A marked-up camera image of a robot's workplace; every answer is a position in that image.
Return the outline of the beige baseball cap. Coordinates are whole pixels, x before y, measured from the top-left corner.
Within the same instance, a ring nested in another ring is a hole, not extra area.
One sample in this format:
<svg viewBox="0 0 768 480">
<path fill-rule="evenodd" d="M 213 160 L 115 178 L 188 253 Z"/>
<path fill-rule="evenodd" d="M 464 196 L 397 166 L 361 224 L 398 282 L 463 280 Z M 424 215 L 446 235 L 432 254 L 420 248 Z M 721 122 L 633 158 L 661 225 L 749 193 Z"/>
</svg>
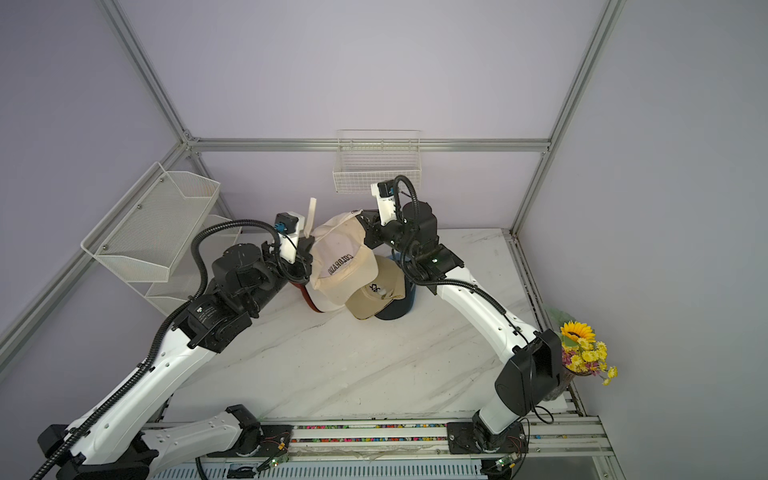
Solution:
<svg viewBox="0 0 768 480">
<path fill-rule="evenodd" d="M 316 227 L 309 284 L 335 305 L 350 297 L 378 275 L 373 250 L 365 244 L 366 229 L 353 210 L 332 217 Z"/>
</svg>

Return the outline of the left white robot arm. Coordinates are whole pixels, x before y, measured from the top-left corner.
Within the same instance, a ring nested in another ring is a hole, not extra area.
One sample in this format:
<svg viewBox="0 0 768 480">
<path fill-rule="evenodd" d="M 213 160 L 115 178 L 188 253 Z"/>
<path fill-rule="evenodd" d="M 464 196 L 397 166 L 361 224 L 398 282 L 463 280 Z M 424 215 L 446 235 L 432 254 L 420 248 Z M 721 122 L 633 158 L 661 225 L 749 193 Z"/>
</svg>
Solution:
<svg viewBox="0 0 768 480">
<path fill-rule="evenodd" d="M 203 279 L 161 323 L 146 358 L 126 379 L 81 418 L 40 434 L 45 461 L 34 478 L 54 471 L 59 479 L 149 479 L 209 454 L 272 453 L 276 443 L 242 404 L 177 427 L 145 425 L 179 386 L 248 329 L 288 282 L 308 278 L 313 238 L 281 242 L 296 251 L 293 262 L 269 243 L 226 250 L 214 264 L 215 280 Z"/>
</svg>

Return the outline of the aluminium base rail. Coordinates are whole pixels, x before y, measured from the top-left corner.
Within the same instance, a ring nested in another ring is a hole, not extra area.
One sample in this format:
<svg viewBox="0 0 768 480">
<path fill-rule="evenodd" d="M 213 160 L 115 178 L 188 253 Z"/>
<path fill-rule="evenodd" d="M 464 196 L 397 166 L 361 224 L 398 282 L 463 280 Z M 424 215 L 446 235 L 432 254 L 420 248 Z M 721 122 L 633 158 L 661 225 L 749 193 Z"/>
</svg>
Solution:
<svg viewBox="0 0 768 480">
<path fill-rule="evenodd" d="M 595 417 L 531 416 L 514 423 L 494 446 L 481 446 L 474 425 L 459 419 L 296 422 L 261 426 L 248 447 L 216 447 L 213 458 L 292 460 L 410 460 L 439 455 L 510 457 L 611 457 L 614 449 Z"/>
</svg>

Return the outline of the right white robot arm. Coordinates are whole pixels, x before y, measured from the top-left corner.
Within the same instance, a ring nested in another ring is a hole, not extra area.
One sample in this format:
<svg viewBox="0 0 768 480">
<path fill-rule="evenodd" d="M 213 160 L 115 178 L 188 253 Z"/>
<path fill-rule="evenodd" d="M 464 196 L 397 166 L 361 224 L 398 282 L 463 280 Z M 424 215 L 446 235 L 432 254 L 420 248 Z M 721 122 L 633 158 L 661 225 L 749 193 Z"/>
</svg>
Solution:
<svg viewBox="0 0 768 480">
<path fill-rule="evenodd" d="M 356 218 L 366 246 L 387 245 L 399 253 L 406 278 L 461 313 L 503 364 L 489 402 L 471 421 L 447 425 L 453 453 L 502 451 L 510 437 L 523 432 L 522 419 L 562 384 L 558 335 L 518 319 L 480 286 L 463 260 L 441 243 L 427 203 L 411 202 L 393 214 L 363 210 Z"/>
</svg>

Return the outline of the white mesh two-tier shelf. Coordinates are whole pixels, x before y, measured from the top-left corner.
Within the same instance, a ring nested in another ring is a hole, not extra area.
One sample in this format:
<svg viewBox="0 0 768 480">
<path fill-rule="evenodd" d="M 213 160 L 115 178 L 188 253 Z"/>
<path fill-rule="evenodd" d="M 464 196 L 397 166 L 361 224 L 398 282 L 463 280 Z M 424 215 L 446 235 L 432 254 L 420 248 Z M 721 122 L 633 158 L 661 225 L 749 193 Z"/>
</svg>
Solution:
<svg viewBox="0 0 768 480">
<path fill-rule="evenodd" d="M 194 236 L 225 222 L 220 183 L 153 164 L 81 241 L 81 248 L 150 305 L 168 315 L 199 286 Z"/>
</svg>

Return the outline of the white baseball cap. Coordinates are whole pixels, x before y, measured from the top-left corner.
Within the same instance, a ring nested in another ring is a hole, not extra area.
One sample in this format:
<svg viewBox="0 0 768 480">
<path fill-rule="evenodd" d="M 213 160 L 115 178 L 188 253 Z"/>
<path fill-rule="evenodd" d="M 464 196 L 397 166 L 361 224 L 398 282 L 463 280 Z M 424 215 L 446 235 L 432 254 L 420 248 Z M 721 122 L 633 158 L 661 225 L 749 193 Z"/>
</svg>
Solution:
<svg viewBox="0 0 768 480">
<path fill-rule="evenodd" d="M 326 297 L 322 292 L 315 290 L 310 284 L 305 286 L 307 295 L 314 308 L 321 313 L 330 313 L 341 310 L 344 304 L 337 304 Z"/>
</svg>

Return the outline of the aluminium frame rails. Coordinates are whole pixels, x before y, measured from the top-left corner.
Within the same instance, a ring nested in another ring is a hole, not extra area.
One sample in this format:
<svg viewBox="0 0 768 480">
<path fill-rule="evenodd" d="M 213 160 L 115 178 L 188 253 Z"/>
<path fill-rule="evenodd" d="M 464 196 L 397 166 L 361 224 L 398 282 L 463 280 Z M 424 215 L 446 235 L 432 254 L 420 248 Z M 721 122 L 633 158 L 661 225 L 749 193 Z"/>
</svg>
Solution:
<svg viewBox="0 0 768 480">
<path fill-rule="evenodd" d="M 587 50 L 577 69 L 576 77 L 569 88 L 553 132 L 549 138 L 541 139 L 263 139 L 263 138 L 194 138 L 186 132 L 178 133 L 177 143 L 163 157 L 161 167 L 171 168 L 180 160 L 189 158 L 200 171 L 206 169 L 199 155 L 202 152 L 334 152 L 369 153 L 417 151 L 425 152 L 538 152 L 541 159 L 522 204 L 510 229 L 513 239 L 515 265 L 523 279 L 529 303 L 535 318 L 545 321 L 542 300 L 530 271 L 527 259 L 519 241 L 519 234 L 530 213 L 544 179 L 561 146 L 562 139 L 577 111 L 586 87 L 591 80 L 595 66 L 604 51 L 618 19 L 624 9 L 622 1 L 605 2 L 597 26 L 591 36 Z M 17 317 L 1 336 L 1 375 L 7 377 L 13 367 L 23 358 L 44 322 L 66 299 L 79 283 L 93 259 L 85 252 L 78 251 L 64 267 L 40 291 L 36 298 Z"/>
</svg>

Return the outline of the dark red baseball cap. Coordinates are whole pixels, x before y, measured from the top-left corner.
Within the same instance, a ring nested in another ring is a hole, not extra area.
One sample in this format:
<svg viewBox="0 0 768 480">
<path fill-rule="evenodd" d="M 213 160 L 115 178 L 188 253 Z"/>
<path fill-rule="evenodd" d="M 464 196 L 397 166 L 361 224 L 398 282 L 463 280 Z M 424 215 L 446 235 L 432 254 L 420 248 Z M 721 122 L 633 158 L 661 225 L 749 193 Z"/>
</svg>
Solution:
<svg viewBox="0 0 768 480">
<path fill-rule="evenodd" d="M 316 313 L 321 313 L 321 310 L 319 310 L 319 309 L 317 308 L 317 306 L 315 305 L 315 303 L 314 303 L 314 301 L 313 301 L 313 299 L 312 299 L 311 295 L 308 293 L 308 290 L 306 289 L 306 286 L 305 286 L 305 285 L 302 285 L 302 284 L 298 284 L 298 283 L 293 283 L 293 286 L 294 286 L 294 287 L 296 287 L 296 288 L 297 288 L 297 290 L 298 290 L 298 291 L 301 293 L 301 296 L 302 296 L 303 300 L 305 301 L 306 305 L 307 305 L 307 306 L 308 306 L 308 307 L 309 307 L 309 308 L 310 308 L 310 309 L 311 309 L 313 312 L 316 312 Z"/>
</svg>

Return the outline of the sunflower bouquet in vase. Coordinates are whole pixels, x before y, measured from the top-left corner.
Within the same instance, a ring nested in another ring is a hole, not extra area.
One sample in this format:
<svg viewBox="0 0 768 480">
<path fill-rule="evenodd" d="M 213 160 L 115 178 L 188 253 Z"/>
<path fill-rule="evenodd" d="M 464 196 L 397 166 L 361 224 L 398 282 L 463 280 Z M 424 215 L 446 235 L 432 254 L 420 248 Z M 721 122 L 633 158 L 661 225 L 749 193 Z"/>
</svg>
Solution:
<svg viewBox="0 0 768 480">
<path fill-rule="evenodd" d="M 545 311 L 555 326 L 562 352 L 559 384 L 544 400 L 557 399 L 576 378 L 599 377 L 603 385 L 609 385 L 618 376 L 618 368 L 608 364 L 607 345 L 597 340 L 595 330 L 562 310 L 547 306 Z"/>
</svg>

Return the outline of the khaki tan baseball cap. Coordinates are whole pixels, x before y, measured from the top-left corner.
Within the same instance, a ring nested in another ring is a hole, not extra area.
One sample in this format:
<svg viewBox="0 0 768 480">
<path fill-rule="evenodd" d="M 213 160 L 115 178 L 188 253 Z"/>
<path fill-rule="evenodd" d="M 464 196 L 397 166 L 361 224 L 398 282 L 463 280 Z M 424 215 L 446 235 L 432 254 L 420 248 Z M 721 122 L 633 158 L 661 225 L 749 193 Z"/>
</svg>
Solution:
<svg viewBox="0 0 768 480">
<path fill-rule="evenodd" d="M 409 309 L 405 276 L 396 262 L 376 256 L 376 278 L 355 291 L 345 306 L 358 320 L 375 317 L 391 321 L 403 317 Z"/>
</svg>

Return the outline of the dark navy baseball cap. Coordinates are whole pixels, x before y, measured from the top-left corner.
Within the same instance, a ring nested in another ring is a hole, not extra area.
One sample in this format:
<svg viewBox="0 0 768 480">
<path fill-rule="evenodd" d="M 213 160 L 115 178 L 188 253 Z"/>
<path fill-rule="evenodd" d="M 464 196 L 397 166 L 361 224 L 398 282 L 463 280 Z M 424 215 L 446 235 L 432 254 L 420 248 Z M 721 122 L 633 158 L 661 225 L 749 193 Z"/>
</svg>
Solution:
<svg viewBox="0 0 768 480">
<path fill-rule="evenodd" d="M 387 300 L 375 317 L 391 321 L 404 317 L 410 312 L 415 300 L 415 286 L 405 276 L 397 263 L 398 257 L 376 256 L 378 274 L 369 290 L 381 301 Z"/>
</svg>

